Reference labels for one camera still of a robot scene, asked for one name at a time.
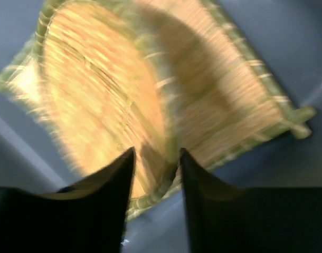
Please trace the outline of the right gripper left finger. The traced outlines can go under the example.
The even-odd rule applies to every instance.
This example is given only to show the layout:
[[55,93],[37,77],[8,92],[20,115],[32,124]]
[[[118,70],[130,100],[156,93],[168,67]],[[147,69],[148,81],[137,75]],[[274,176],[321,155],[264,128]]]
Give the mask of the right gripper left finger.
[[56,193],[0,187],[0,252],[121,252],[136,152]]

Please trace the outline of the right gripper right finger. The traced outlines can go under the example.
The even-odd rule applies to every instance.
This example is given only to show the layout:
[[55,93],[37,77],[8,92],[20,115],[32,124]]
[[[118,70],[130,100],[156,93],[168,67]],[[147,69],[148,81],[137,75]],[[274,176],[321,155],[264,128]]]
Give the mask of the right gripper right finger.
[[191,252],[322,252],[322,188],[236,188],[180,150]]

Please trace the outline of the square bamboo mat tray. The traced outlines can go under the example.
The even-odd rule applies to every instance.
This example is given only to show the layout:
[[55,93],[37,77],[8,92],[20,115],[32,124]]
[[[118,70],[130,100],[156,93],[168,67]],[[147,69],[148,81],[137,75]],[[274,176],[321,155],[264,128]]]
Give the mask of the square bamboo mat tray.
[[[306,121],[314,109],[291,104],[219,4],[131,2],[177,79],[172,104],[178,148],[187,148],[206,167],[221,166],[286,131],[298,139],[310,135]],[[56,138],[43,119],[35,34],[0,74],[0,92],[23,102]]]

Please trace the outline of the round yellow bamboo tray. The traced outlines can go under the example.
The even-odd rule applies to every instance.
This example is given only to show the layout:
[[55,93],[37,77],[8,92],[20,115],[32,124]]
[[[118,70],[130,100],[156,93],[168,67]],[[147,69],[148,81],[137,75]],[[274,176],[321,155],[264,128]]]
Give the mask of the round yellow bamboo tray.
[[43,119],[84,176],[130,147],[128,219],[168,197],[177,171],[177,79],[131,1],[45,1],[36,29]]

